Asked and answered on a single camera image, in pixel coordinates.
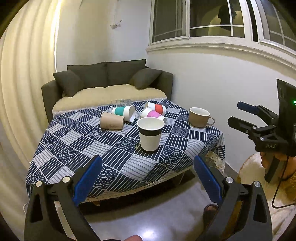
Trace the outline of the right forearm brown fleece sleeve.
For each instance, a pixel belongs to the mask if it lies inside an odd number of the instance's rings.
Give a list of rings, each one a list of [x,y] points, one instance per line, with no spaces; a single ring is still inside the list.
[[[264,175],[265,169],[261,164],[261,156],[259,152],[256,152],[242,165],[238,174],[238,179],[242,184],[251,184],[253,181],[259,181],[261,183],[270,211],[273,240],[278,240],[295,216],[295,206],[292,205],[281,209],[275,209],[272,207],[272,200],[275,196],[275,206],[295,203],[295,175],[291,176],[287,181],[281,182],[277,193],[275,193],[275,191],[278,184],[267,183],[264,180]]]

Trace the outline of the person's right hand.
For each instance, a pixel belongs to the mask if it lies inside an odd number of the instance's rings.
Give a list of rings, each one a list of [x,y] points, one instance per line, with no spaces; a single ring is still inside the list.
[[[279,152],[261,152],[261,163],[265,169],[264,179],[273,183],[278,178],[288,180],[295,173],[295,157]]]

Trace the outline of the person's left hand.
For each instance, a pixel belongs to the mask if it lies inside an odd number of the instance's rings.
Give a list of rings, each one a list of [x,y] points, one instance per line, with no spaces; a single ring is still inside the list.
[[[131,237],[128,237],[124,241],[142,241],[142,238],[139,235],[133,235]]]

